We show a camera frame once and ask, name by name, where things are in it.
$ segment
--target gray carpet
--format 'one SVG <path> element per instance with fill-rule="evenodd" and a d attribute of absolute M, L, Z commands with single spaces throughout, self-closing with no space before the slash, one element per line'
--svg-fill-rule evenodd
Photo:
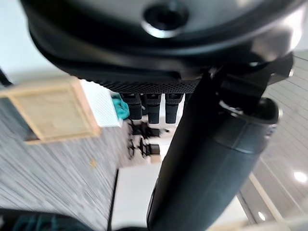
<path fill-rule="evenodd" d="M 116 169 L 127 158 L 127 130 L 99 138 L 27 145 L 27 125 L 0 100 L 0 207 L 57 212 L 106 230 Z"/>

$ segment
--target teal fabric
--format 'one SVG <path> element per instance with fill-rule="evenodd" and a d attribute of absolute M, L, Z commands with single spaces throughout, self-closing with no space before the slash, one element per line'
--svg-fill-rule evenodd
<path fill-rule="evenodd" d="M 129 117 L 129 108 L 127 103 L 125 103 L 120 94 L 115 94 L 112 96 L 112 102 L 115 107 L 116 115 L 119 119 L 127 119 Z"/>
<path fill-rule="evenodd" d="M 20 216 L 13 231 L 93 231 L 73 218 L 56 215 Z"/>

